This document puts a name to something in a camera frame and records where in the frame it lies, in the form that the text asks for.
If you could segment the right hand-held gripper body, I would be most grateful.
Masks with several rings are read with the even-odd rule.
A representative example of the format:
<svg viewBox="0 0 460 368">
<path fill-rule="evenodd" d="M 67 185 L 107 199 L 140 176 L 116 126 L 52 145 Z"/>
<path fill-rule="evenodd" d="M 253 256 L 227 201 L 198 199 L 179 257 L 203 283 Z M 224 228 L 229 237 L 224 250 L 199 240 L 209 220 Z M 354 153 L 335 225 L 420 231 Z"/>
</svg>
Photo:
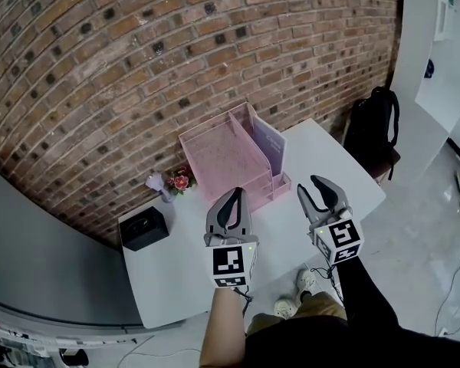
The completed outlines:
<svg viewBox="0 0 460 368">
<path fill-rule="evenodd" d="M 363 247 L 363 230 L 350 208 L 315 222 L 309 230 L 312 244 L 329 265 L 357 257 Z"/>
</svg>

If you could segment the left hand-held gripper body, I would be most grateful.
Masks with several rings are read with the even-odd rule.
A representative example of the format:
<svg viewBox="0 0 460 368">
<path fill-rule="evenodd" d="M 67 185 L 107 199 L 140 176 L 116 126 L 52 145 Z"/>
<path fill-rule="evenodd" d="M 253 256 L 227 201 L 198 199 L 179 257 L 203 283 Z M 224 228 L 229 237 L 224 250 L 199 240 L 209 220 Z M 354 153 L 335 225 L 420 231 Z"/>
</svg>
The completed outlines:
<svg viewBox="0 0 460 368">
<path fill-rule="evenodd" d="M 258 257 L 258 236 L 206 233 L 207 270 L 216 288 L 249 286 Z"/>
</svg>

